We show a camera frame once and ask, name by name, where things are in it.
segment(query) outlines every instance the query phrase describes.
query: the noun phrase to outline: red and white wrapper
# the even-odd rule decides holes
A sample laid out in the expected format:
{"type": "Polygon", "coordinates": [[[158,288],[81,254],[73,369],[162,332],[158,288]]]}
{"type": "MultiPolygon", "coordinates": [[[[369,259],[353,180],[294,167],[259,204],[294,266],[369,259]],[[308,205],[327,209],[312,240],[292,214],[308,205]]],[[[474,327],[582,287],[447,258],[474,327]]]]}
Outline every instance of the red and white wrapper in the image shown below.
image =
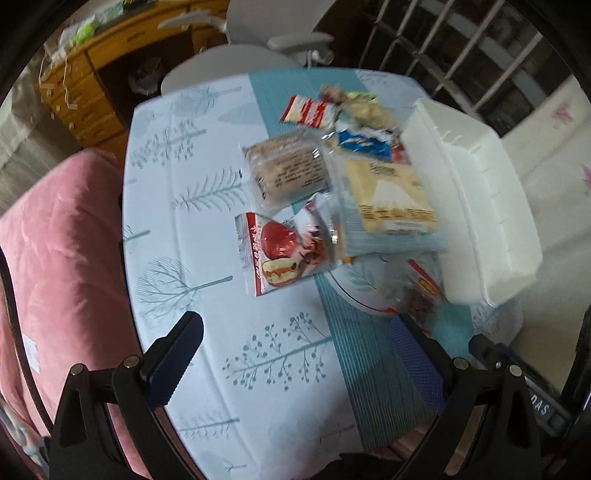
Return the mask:
{"type": "Polygon", "coordinates": [[[281,122],[307,125],[314,128],[332,129],[339,114],[334,103],[321,102],[301,95],[291,97],[280,118],[281,122]]]}
{"type": "Polygon", "coordinates": [[[316,211],[314,197],[283,223],[254,212],[236,217],[240,259],[249,294],[259,297],[331,268],[330,236],[316,211]]]}

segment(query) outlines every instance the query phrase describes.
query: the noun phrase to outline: cable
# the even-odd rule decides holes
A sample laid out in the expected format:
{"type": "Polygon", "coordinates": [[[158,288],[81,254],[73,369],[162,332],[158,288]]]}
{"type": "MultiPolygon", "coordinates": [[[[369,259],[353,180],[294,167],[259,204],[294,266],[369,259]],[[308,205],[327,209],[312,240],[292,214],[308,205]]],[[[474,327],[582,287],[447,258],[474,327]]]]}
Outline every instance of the cable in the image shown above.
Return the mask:
{"type": "Polygon", "coordinates": [[[21,366],[22,376],[25,378],[25,383],[27,384],[35,408],[39,412],[39,415],[45,424],[45,428],[51,435],[51,432],[53,431],[53,422],[43,404],[41,395],[39,395],[39,390],[37,390],[37,385],[35,385],[35,379],[33,378],[33,373],[31,372],[31,367],[27,360],[25,345],[22,342],[21,325],[18,321],[17,300],[14,296],[14,286],[12,285],[10,269],[8,268],[8,262],[6,261],[2,247],[0,247],[0,277],[2,278],[2,285],[4,287],[4,299],[6,302],[8,321],[10,322],[10,330],[12,332],[12,340],[14,341],[14,348],[17,351],[18,363],[21,366]]]}

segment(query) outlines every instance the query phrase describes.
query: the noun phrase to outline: tablecloth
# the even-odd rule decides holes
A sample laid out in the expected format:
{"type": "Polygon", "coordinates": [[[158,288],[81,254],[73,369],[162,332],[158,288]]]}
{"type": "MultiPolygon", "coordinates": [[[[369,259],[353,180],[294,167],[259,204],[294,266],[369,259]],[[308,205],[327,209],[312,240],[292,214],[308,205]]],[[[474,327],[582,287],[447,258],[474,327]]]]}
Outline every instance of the tablecloth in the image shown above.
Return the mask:
{"type": "MultiPolygon", "coordinates": [[[[384,305],[350,267],[246,293],[234,224],[252,209],[241,147],[293,128],[277,121],[288,98],[324,83],[376,93],[402,124],[426,95],[394,74],[297,69],[196,86],[134,114],[124,243],[135,324],[146,350],[185,310],[203,317],[203,344],[167,412],[213,480],[304,478],[432,417],[389,344],[384,305]]],[[[468,356],[467,307],[443,306],[431,328],[468,356]]]]}

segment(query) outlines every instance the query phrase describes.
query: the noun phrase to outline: blue pad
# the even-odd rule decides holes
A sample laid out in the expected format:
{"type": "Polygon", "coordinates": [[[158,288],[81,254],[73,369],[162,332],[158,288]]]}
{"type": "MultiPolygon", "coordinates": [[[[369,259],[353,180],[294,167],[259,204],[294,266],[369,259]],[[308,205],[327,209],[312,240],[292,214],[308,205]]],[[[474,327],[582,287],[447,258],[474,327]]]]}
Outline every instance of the blue pad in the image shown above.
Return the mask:
{"type": "Polygon", "coordinates": [[[390,341],[421,399],[441,415],[446,406],[443,377],[398,315],[390,323],[390,341]]]}

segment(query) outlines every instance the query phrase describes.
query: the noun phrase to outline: styrofoam container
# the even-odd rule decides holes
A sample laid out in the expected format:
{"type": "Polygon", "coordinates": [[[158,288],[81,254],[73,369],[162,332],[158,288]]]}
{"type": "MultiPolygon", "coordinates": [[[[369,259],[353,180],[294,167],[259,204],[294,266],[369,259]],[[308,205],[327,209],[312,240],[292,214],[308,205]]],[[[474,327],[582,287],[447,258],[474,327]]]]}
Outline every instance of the styrofoam container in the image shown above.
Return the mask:
{"type": "Polygon", "coordinates": [[[447,241],[440,253],[447,299],[496,307],[531,285],[542,261],[540,240],[497,134],[420,99],[402,140],[447,241]]]}

